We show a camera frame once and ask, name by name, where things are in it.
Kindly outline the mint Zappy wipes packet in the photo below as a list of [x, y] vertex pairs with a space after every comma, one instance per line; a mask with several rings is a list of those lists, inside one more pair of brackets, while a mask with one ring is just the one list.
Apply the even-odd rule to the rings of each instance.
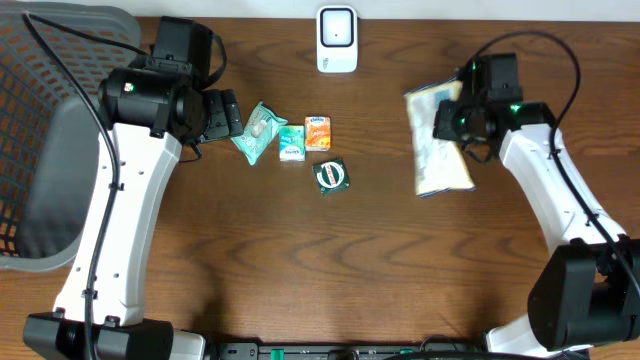
[[288, 121], [275, 114], [268, 106], [260, 101], [252, 111], [243, 133], [232, 139], [236, 147], [245, 155], [248, 163], [253, 166], [280, 129]]

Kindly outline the large yellow wipes packet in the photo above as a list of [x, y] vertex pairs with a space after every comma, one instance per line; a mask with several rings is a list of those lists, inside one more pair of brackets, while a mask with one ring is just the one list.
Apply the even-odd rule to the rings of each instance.
[[424, 85], [404, 95], [412, 132], [415, 193], [419, 197], [475, 189], [456, 144], [433, 136], [440, 103], [444, 100], [457, 100], [461, 88], [461, 81], [449, 79]]

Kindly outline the teal tissue pack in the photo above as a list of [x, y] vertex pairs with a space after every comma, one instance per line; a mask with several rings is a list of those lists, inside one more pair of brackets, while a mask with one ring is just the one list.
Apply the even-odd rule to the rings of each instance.
[[287, 125], [280, 129], [279, 159], [284, 162], [306, 159], [305, 131], [302, 125]]

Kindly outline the orange tissue pack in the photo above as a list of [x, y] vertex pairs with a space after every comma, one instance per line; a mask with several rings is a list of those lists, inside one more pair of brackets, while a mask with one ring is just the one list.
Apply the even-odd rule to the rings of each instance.
[[310, 116], [305, 118], [305, 149], [328, 151], [331, 148], [331, 118]]

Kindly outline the Zam-Buk ointment tin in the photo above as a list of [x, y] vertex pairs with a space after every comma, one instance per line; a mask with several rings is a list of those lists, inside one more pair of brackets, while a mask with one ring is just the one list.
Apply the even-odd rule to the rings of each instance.
[[342, 158], [336, 158], [312, 166], [316, 184], [322, 195], [347, 190], [351, 183]]

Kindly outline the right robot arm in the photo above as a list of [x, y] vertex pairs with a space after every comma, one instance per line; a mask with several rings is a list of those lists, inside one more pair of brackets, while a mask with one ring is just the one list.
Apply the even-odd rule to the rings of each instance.
[[550, 358], [639, 337], [639, 243], [601, 207], [564, 146], [549, 107], [526, 102], [515, 54], [472, 58], [455, 100], [443, 100], [433, 134], [488, 145], [539, 222], [550, 259], [527, 312], [488, 331], [490, 352]]

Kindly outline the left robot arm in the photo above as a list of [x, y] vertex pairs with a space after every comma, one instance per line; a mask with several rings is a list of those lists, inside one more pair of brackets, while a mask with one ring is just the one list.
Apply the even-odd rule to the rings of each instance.
[[184, 147], [243, 131], [211, 57], [222, 39], [165, 16], [150, 52], [113, 69], [86, 101], [99, 163], [73, 267], [54, 308], [27, 318], [23, 340], [46, 359], [207, 359], [209, 341], [145, 317], [146, 268], [159, 207]]

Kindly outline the white barcode scanner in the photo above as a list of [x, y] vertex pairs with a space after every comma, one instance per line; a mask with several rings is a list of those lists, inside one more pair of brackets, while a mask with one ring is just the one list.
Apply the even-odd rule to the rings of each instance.
[[322, 73], [352, 73], [358, 65], [358, 15], [349, 5], [326, 5], [316, 14], [316, 64]]

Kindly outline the grey plastic mesh basket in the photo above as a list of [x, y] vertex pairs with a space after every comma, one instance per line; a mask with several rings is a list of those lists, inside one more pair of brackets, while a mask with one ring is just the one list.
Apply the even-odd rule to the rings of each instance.
[[34, 26], [90, 97], [134, 52], [82, 39], [59, 25], [138, 46], [122, 9], [54, 2], [1, 4], [1, 267], [51, 271], [75, 256], [96, 178], [99, 133], [86, 106], [32, 37]]

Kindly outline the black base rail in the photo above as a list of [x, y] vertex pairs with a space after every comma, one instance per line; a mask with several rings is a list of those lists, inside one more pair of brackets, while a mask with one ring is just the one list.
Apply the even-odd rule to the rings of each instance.
[[211, 352], [215, 360], [328, 360], [328, 359], [386, 359], [401, 354], [431, 351], [481, 352], [477, 345], [450, 342], [446, 340], [428, 341], [419, 345], [310, 345], [257, 343], [219, 343]]

